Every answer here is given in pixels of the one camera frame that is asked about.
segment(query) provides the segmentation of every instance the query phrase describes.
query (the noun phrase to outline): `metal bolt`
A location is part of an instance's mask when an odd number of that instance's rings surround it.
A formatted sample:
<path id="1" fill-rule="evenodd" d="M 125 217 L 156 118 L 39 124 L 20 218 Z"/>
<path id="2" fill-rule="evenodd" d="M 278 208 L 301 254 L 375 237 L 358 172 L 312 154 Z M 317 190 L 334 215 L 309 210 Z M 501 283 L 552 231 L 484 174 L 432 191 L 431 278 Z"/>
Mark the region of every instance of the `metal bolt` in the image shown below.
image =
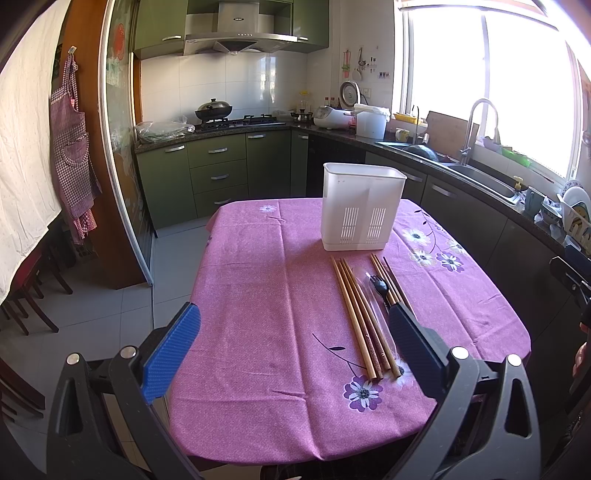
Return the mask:
<path id="1" fill-rule="evenodd" d="M 68 365 L 76 365 L 79 361 L 80 355 L 78 355 L 77 353 L 71 353 L 70 355 L 68 355 L 68 358 L 66 358 L 66 362 Z"/>
<path id="2" fill-rule="evenodd" d="M 452 348 L 452 355 L 460 360 L 468 358 L 468 350 L 462 346 L 455 346 Z"/>
<path id="3" fill-rule="evenodd" d="M 518 367 L 521 365 L 521 357 L 519 357 L 519 355 L 516 355 L 514 353 L 510 354 L 509 356 L 507 356 L 507 361 L 513 365 L 514 367 Z"/>
<path id="4" fill-rule="evenodd" d="M 135 356 L 135 354 L 138 351 L 135 349 L 134 346 L 124 346 L 121 351 L 119 352 L 119 354 L 123 357 L 123 358 L 132 358 Z"/>

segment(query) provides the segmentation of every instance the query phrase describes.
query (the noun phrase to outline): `range hood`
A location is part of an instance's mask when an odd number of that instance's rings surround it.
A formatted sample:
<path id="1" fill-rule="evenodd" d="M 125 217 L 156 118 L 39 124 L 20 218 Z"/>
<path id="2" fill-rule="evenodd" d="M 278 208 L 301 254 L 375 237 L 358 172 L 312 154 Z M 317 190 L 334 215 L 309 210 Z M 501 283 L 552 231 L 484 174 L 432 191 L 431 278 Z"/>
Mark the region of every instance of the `range hood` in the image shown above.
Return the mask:
<path id="1" fill-rule="evenodd" d="M 291 35 L 260 33 L 258 20 L 258 3 L 222 1 L 219 3 L 217 13 L 217 31 L 187 35 L 183 54 L 215 51 L 273 53 L 290 43 L 297 42 L 297 37 Z"/>

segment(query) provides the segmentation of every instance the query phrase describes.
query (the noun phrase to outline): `cutting board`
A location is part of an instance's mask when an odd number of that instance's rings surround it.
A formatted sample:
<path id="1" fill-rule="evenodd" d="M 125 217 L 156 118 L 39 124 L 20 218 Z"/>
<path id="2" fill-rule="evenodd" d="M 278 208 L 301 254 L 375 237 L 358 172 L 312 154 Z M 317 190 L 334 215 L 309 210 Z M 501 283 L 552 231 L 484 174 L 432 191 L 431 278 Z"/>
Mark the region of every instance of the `cutting board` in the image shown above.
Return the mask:
<path id="1" fill-rule="evenodd" d="M 463 148 L 464 140 L 466 139 L 468 121 L 437 112 L 429 112 L 426 120 L 428 125 L 426 133 L 429 134 L 429 148 L 456 160 L 460 160 L 460 150 Z M 474 146 L 479 125 L 472 123 L 472 126 L 470 146 Z"/>

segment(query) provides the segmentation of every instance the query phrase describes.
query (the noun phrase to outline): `gas stove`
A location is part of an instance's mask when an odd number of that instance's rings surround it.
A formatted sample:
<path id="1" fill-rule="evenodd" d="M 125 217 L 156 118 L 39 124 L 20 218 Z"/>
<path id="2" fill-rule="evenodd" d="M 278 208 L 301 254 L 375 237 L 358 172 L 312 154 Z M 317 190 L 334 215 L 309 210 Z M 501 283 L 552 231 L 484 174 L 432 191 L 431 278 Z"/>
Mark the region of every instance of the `gas stove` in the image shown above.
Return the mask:
<path id="1" fill-rule="evenodd" d="M 227 118 L 210 120 L 201 125 L 196 125 L 195 130 L 221 130 L 224 128 L 249 127 L 253 125 L 268 127 L 269 125 L 285 125 L 285 122 L 278 122 L 276 117 L 268 114 L 261 116 L 245 115 L 244 118 L 238 120 L 228 120 Z"/>

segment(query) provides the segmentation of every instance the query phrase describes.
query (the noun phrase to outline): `wooden chopstick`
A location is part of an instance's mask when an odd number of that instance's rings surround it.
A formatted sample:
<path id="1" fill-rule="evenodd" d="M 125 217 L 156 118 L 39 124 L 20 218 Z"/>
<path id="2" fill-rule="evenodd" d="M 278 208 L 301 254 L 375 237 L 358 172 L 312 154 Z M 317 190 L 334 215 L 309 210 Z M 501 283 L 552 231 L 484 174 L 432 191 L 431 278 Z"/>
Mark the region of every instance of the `wooden chopstick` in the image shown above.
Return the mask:
<path id="1" fill-rule="evenodd" d="M 389 363 L 388 357 L 386 356 L 386 353 L 384 352 L 384 348 L 382 347 L 382 343 L 379 341 L 378 334 L 375 331 L 374 324 L 372 323 L 371 318 L 369 317 L 369 312 L 367 311 L 367 307 L 365 306 L 365 303 L 363 302 L 363 298 L 362 298 L 363 293 L 361 292 L 361 289 L 359 288 L 359 285 L 357 284 L 357 280 L 355 280 L 355 277 L 353 276 L 353 271 L 351 270 L 351 267 L 349 266 L 347 261 L 341 260 L 341 262 L 345 268 L 345 274 L 347 275 L 347 279 L 349 280 L 349 284 L 353 287 L 353 295 L 355 296 L 355 300 L 357 300 L 357 304 L 359 305 L 359 310 L 361 311 L 363 321 L 365 322 L 365 326 L 367 327 L 367 330 L 369 332 L 369 337 L 370 337 L 371 342 L 374 346 L 374 351 L 375 351 L 376 356 L 378 357 L 378 360 L 379 360 L 378 365 L 383 365 L 384 370 L 390 370 L 390 363 Z"/>
<path id="2" fill-rule="evenodd" d="M 375 267 L 376 271 L 378 272 L 378 275 L 382 278 L 382 280 L 384 280 L 386 282 L 386 285 L 388 285 L 387 298 L 388 298 L 388 301 L 390 302 L 390 305 L 394 305 L 395 303 L 398 303 L 400 300 L 394 296 L 394 288 L 392 286 L 392 282 L 390 282 L 389 278 L 387 277 L 386 271 L 384 270 L 382 264 L 379 262 L 378 257 L 376 257 L 374 254 L 372 254 L 371 261 L 373 262 L 374 267 Z"/>
<path id="3" fill-rule="evenodd" d="M 384 263 L 386 263 L 386 267 L 388 267 L 388 271 L 390 272 L 390 277 L 391 277 L 392 282 L 394 283 L 394 285 L 396 287 L 398 287 L 398 292 L 399 292 L 400 297 L 402 298 L 402 301 L 407 306 L 407 308 L 411 311 L 411 313 L 416 317 L 417 314 L 414 313 L 414 310 L 411 307 L 410 302 L 408 301 L 407 296 L 404 294 L 404 291 L 402 290 L 402 287 L 400 286 L 400 283 L 398 283 L 398 280 L 396 279 L 396 276 L 394 275 L 394 272 L 392 271 L 392 268 L 390 267 L 390 264 L 388 263 L 388 260 L 386 260 L 386 257 L 384 257 Z"/>
<path id="4" fill-rule="evenodd" d="M 363 333 L 363 339 L 365 341 L 365 346 L 368 349 L 369 357 L 371 358 L 371 362 L 374 367 L 375 377 L 370 377 L 370 378 L 383 378 L 384 374 L 382 373 L 382 367 L 379 364 L 378 354 L 376 353 L 376 350 L 375 350 L 374 345 L 372 343 L 371 335 L 369 334 L 368 327 L 365 324 L 365 319 L 363 318 L 363 314 L 361 313 L 361 307 L 359 305 L 360 302 L 358 302 L 357 298 L 355 297 L 355 292 L 354 292 L 355 287 L 353 286 L 353 283 L 351 282 L 351 280 L 347 276 L 347 269 L 345 267 L 345 261 L 343 259 L 341 259 L 340 263 L 337 262 L 337 265 L 342 270 L 343 280 L 345 282 L 345 288 L 347 289 L 347 292 L 349 293 L 349 298 L 351 300 L 353 310 L 355 311 L 355 314 L 357 315 L 359 327 L 361 328 L 361 333 Z"/>
<path id="5" fill-rule="evenodd" d="M 348 275 L 349 279 L 353 280 L 353 283 L 355 285 L 355 289 L 357 292 L 357 298 L 358 298 L 358 300 L 361 301 L 361 304 L 363 307 L 363 308 L 361 308 L 361 312 L 364 314 L 364 319 L 366 320 L 366 323 L 368 324 L 369 334 L 372 336 L 372 341 L 374 342 L 374 346 L 375 346 L 375 349 L 378 353 L 378 356 L 382 360 L 382 363 L 385 367 L 384 369 L 385 370 L 391 369 L 394 377 L 398 378 L 400 376 L 400 370 L 398 369 L 398 365 L 396 364 L 396 359 L 394 358 L 394 355 L 392 354 L 392 350 L 390 349 L 390 346 L 388 345 L 388 342 L 386 341 L 386 337 L 384 336 L 384 333 L 383 333 L 382 329 L 380 328 L 380 325 L 378 323 L 378 319 L 375 317 L 374 311 L 372 310 L 371 306 L 369 305 L 369 302 L 368 302 L 367 297 L 365 296 L 365 293 L 363 292 L 360 285 L 355 280 L 355 277 L 353 276 L 353 271 L 351 270 L 351 267 L 349 266 L 349 264 L 346 261 L 344 261 L 343 263 L 346 267 L 346 271 L 347 271 L 347 275 Z"/>
<path id="6" fill-rule="evenodd" d="M 355 333 L 355 337 L 357 339 L 357 344 L 359 345 L 359 349 L 361 350 L 361 356 L 363 357 L 363 363 L 365 363 L 365 368 L 368 371 L 368 376 L 370 378 L 376 378 L 374 365 L 372 364 L 371 357 L 369 356 L 369 350 L 367 345 L 365 345 L 365 340 L 363 339 L 363 333 L 361 332 L 361 327 L 359 326 L 359 320 L 357 319 L 357 315 L 355 315 L 355 311 L 353 309 L 353 304 L 351 303 L 351 299 L 349 298 L 349 294 L 347 292 L 347 288 L 345 287 L 345 282 L 343 281 L 343 277 L 341 276 L 339 267 L 335 262 L 335 258 L 331 255 L 330 260 L 335 268 L 336 278 L 339 283 L 340 291 L 343 294 L 343 299 L 345 301 L 345 305 L 349 312 L 349 317 L 351 319 L 351 325 L 353 326 L 353 331 Z"/>

